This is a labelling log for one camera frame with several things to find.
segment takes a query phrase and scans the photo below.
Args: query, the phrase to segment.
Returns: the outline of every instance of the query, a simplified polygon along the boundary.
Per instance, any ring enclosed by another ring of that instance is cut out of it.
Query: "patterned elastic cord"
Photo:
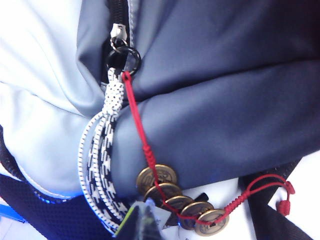
[[[89,121],[80,140],[78,174],[87,202],[113,234],[124,219],[128,204],[117,196],[111,177],[113,135],[124,95],[121,72],[110,68],[108,80],[102,111]]]

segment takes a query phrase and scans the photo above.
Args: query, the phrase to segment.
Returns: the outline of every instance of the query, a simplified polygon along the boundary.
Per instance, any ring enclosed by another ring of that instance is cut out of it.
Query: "metal ring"
[[[134,66],[133,66],[133,69],[129,72],[130,72],[131,76],[136,74],[138,69],[141,67],[141,56],[140,56],[139,52],[136,49],[134,49],[133,47],[129,47],[129,46],[117,47],[116,50],[112,50],[107,57],[107,65],[106,66],[108,68],[110,68],[110,64],[109,64],[110,61],[117,54],[120,54],[120,55],[131,54],[134,57],[134,59],[135,59]]]
[[[115,50],[116,52],[119,53],[119,51],[117,50],[117,47],[116,47],[116,41],[118,40],[118,38],[116,37],[113,37],[113,38],[110,38],[110,45],[112,47],[113,50]],[[122,45],[120,46],[128,46],[128,43],[124,40],[124,39],[120,39],[122,41]]]

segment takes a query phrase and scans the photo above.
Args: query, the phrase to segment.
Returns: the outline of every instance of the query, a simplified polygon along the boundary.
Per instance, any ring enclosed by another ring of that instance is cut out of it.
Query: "zipper teeth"
[[[111,18],[114,24],[125,23],[125,2],[126,0],[110,0]]]

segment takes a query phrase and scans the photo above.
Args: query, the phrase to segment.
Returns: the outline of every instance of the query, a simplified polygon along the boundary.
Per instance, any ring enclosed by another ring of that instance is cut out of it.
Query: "black key ring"
[[[133,66],[133,69],[131,71],[129,71],[129,72],[130,72],[131,76],[136,74],[138,69],[141,67],[141,56],[140,56],[140,53],[133,47],[129,47],[129,46],[117,47],[116,50],[112,50],[108,55],[107,65],[106,65],[108,68],[109,68],[110,61],[117,54],[120,54],[120,55],[131,54],[134,57],[134,59],[135,59],[134,66]]]

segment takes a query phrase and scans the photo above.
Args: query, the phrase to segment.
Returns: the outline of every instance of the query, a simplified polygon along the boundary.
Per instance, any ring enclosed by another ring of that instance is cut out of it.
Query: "braided red cord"
[[[159,193],[161,195],[162,203],[164,206],[166,206],[172,212],[176,213],[176,215],[181,219],[194,220],[198,224],[211,226],[211,225],[218,224],[219,222],[223,221],[233,210],[236,209],[236,207],[238,207],[241,203],[243,203],[252,194],[255,194],[261,190],[264,190],[264,189],[272,187],[272,186],[279,186],[279,187],[284,187],[286,189],[287,199],[283,200],[279,203],[279,205],[277,206],[277,210],[278,210],[278,212],[280,212],[284,216],[289,214],[289,212],[290,212],[289,196],[290,196],[290,194],[295,193],[295,189],[289,181],[286,181],[282,176],[279,176],[277,174],[265,174],[260,177],[257,177],[255,180],[253,180],[248,185],[246,190],[240,196],[238,196],[235,200],[233,200],[229,205],[227,205],[224,208],[225,213],[222,216],[220,216],[218,219],[216,219],[215,221],[200,221],[200,220],[198,220],[199,216],[183,216],[183,215],[179,214],[178,209],[175,209],[174,207],[172,207],[171,205],[166,203],[167,197],[166,197],[165,193],[163,192],[163,190],[161,189],[161,187],[159,186],[159,177],[158,177],[158,173],[156,170],[156,158],[155,158],[154,153],[153,153],[153,151],[147,141],[147,136],[146,136],[146,133],[145,133],[142,121],[141,121],[137,102],[136,102],[134,91],[132,88],[132,78],[131,78],[131,75],[128,71],[124,71],[122,73],[122,80],[123,80],[125,87],[126,87],[126,93],[127,93],[131,113],[132,113],[132,116],[134,119],[134,123],[135,123],[136,129],[138,131],[138,134],[139,134],[141,141],[142,141],[142,144],[143,144],[143,146],[142,146],[143,153],[144,153],[144,156],[145,156],[145,159],[148,163],[149,168],[152,169],[152,172],[154,175],[154,185],[156,186],[157,190],[159,191]],[[260,186],[256,189],[254,189],[254,190],[251,190],[252,186],[255,183],[257,183],[258,181],[265,179],[265,178],[276,178],[282,182],[278,182],[278,181],[270,182],[270,183],[267,183],[263,186]]]

